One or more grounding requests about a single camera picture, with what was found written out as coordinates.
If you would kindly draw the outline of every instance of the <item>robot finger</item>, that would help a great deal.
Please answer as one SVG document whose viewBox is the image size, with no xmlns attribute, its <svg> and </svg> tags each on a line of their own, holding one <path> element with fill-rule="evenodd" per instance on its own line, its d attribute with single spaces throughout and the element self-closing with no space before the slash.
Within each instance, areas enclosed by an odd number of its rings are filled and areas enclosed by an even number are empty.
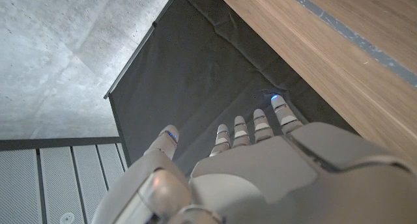
<svg viewBox="0 0 417 224">
<path fill-rule="evenodd" d="M 217 129 L 216 144 L 211 151 L 210 156 L 215 156 L 228 149 L 230 149 L 229 130 L 226 125 L 221 124 Z"/>
<path fill-rule="evenodd" d="M 255 124 L 255 143 L 274 136 L 274 132 L 272 132 L 265 113 L 262 110 L 256 109 L 253 112 L 253 121 Z"/>
<path fill-rule="evenodd" d="M 175 149 L 177 148 L 177 143 L 179 139 L 179 132 L 175 126 L 169 125 L 165 127 L 155 141 L 151 144 L 148 150 L 145 151 L 144 155 L 153 151 L 161 150 L 167 155 L 169 159 L 172 160 L 174 156 Z"/>
<path fill-rule="evenodd" d="M 245 120 L 241 116 L 235 118 L 235 140 L 233 141 L 233 147 L 249 146 L 250 139 L 248 135 L 248 128 L 246 127 Z"/>
<path fill-rule="evenodd" d="M 303 125 L 291 111 L 282 96 L 274 95 L 271 98 L 271 104 L 284 134 L 287 134 Z"/>
</svg>

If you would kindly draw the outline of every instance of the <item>concrete ceiling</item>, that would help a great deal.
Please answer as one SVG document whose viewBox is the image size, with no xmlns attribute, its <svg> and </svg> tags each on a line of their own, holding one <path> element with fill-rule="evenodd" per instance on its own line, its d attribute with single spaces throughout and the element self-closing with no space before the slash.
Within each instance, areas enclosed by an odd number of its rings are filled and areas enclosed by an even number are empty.
<svg viewBox="0 0 417 224">
<path fill-rule="evenodd" d="M 168 0 L 0 0 L 0 139 L 117 136 L 103 95 Z"/>
</svg>

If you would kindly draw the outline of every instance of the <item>grey metal panel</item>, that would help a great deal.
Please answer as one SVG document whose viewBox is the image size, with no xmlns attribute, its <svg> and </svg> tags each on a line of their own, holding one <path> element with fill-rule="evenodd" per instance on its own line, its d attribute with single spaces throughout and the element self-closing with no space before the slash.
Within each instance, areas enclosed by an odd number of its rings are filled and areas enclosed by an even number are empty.
<svg viewBox="0 0 417 224">
<path fill-rule="evenodd" d="M 35 150 L 0 152 L 0 223 L 42 223 Z"/>
<path fill-rule="evenodd" d="M 116 145 L 97 145 L 102 160 L 104 176 L 109 189 L 122 176 L 123 167 Z"/>
<path fill-rule="evenodd" d="M 120 143 L 117 143 L 117 150 L 119 150 L 119 155 L 122 160 L 123 169 L 126 171 L 128 169 L 128 164 L 126 163 L 126 158 L 124 157 L 124 150 Z"/>
<path fill-rule="evenodd" d="M 96 146 L 78 146 L 73 149 L 85 215 L 90 223 L 98 204 L 107 193 L 107 187 Z"/>
<path fill-rule="evenodd" d="M 63 214 L 71 212 L 72 223 L 84 223 L 70 148 L 40 149 L 40 161 L 47 222 L 59 223 Z"/>
</svg>

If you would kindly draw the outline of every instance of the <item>white robotic arm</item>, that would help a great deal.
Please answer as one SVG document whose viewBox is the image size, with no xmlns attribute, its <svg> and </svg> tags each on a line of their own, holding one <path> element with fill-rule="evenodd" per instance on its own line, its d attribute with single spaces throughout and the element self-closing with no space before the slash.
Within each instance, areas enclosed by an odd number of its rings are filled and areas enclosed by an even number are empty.
<svg viewBox="0 0 417 224">
<path fill-rule="evenodd" d="M 179 133 L 163 129 L 109 190 L 93 223 L 417 223 L 417 176 L 400 156 L 324 123 L 303 124 L 271 99 L 284 135 L 253 113 L 231 144 L 220 125 L 187 181 L 171 161 Z"/>
</svg>

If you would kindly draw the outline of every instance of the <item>wood grain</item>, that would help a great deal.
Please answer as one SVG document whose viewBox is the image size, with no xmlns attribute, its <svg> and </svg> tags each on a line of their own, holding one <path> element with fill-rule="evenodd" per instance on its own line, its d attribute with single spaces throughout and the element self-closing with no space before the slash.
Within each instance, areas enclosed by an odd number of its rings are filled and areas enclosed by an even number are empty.
<svg viewBox="0 0 417 224">
<path fill-rule="evenodd" d="M 361 136 L 417 162 L 417 91 L 295 0 L 224 0 Z"/>
<path fill-rule="evenodd" d="M 310 0 L 417 74 L 417 0 Z"/>
</svg>

